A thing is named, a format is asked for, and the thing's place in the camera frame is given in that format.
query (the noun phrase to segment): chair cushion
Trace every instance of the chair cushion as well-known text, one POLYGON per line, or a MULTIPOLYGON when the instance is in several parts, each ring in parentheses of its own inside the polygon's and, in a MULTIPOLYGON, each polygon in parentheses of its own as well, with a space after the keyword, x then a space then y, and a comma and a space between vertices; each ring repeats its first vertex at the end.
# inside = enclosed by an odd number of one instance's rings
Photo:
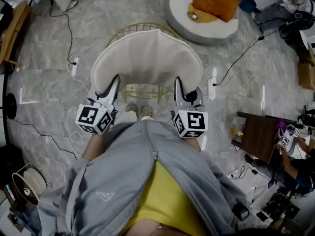
POLYGON ((159 29, 128 34, 108 46, 95 61, 91 82, 103 94, 113 78, 120 76, 120 90, 128 84, 149 84, 174 90, 177 77, 184 94, 199 86, 202 62, 194 50, 159 29))
POLYGON ((213 45, 236 32, 238 19, 224 22, 220 18, 210 23, 198 24, 187 16, 187 7, 193 0, 165 0, 164 15, 168 23, 190 41, 213 45))
POLYGON ((238 0, 193 0, 192 2, 195 9, 215 15, 225 22, 231 20, 238 4, 238 0))

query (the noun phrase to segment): wire chair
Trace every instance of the wire chair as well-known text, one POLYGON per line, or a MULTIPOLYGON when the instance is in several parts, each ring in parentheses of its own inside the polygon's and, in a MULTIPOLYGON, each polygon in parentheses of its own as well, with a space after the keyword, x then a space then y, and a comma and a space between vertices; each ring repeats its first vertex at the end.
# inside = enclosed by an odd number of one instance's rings
MULTIPOLYGON (((116 42, 117 40, 123 38, 124 36, 127 36, 128 34, 135 33, 137 31, 144 31, 144 30, 155 30, 159 29, 161 32, 170 35, 171 37, 179 39, 178 35, 175 31, 173 31, 171 28, 153 23, 153 22, 139 22, 135 24, 128 25, 118 32, 116 32, 111 39, 108 41, 106 47, 111 45, 112 43, 116 42)), ((152 90, 148 91, 141 91, 136 90, 132 86, 126 86, 123 91, 123 97, 125 99, 125 102, 127 101, 128 97, 136 98, 136 99, 154 99, 157 98, 157 102, 159 103, 163 95, 169 94, 169 90, 165 90, 162 87, 156 87, 152 88, 152 90)))

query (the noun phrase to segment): pillow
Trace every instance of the pillow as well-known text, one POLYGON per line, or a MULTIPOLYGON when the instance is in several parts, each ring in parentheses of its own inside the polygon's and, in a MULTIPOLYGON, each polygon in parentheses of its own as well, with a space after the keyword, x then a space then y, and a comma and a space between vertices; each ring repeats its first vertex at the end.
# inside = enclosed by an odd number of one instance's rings
POLYGON ((192 19, 196 23, 210 23, 218 19, 216 16, 210 13, 195 9, 191 3, 188 6, 188 12, 193 13, 197 16, 196 20, 192 19))
POLYGON ((192 6, 228 22, 233 17, 239 3, 237 0, 193 0, 192 6))

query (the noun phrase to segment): gray jacket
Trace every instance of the gray jacket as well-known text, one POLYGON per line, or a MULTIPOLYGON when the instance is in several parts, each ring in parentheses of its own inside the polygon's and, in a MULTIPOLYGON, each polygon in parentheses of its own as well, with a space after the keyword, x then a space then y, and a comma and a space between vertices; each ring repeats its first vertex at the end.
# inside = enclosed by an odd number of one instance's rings
POLYGON ((109 136, 106 153, 78 160, 66 172, 65 186, 40 199, 43 236, 118 235, 140 201, 155 160, 179 183, 211 235, 234 233, 238 219, 231 210, 237 203, 248 207, 245 194, 172 127, 144 120, 114 126, 109 136))

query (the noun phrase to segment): desk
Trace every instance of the desk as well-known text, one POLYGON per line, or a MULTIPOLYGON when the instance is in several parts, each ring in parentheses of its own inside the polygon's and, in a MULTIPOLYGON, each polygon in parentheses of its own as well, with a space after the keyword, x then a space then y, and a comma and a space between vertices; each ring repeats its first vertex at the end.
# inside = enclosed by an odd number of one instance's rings
MULTIPOLYGON (((275 134, 279 118, 273 116, 256 116, 243 112, 237 112, 237 116, 246 118, 242 141, 232 140, 232 144, 247 153, 270 164, 275 145, 275 134)), ((295 121, 284 119, 287 124, 295 124, 295 121)))

